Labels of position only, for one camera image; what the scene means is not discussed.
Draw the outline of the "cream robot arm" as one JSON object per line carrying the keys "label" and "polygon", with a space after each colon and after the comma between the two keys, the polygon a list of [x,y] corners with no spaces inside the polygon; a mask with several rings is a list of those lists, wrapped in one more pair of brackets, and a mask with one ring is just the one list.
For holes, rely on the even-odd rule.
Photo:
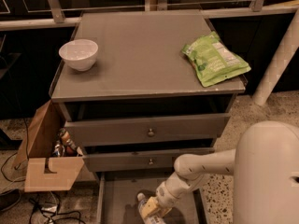
{"label": "cream robot arm", "polygon": [[198,189],[203,174],[234,177],[234,224],[299,224],[299,128],[263,121],[249,127],[235,149],[179,156],[174,173],[139,208],[145,224]]}

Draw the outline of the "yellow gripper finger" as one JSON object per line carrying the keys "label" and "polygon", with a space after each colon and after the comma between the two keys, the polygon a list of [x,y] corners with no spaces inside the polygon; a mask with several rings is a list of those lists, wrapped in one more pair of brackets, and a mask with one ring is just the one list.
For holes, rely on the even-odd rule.
{"label": "yellow gripper finger", "polygon": [[167,215],[171,210],[172,210],[172,208],[161,208],[161,209],[158,211],[158,216],[159,216],[159,217],[164,217],[164,216]]}
{"label": "yellow gripper finger", "polygon": [[150,197],[147,200],[144,200],[141,208],[141,216],[143,218],[150,217],[154,214],[157,214],[161,209],[161,206],[158,204],[156,197]]}

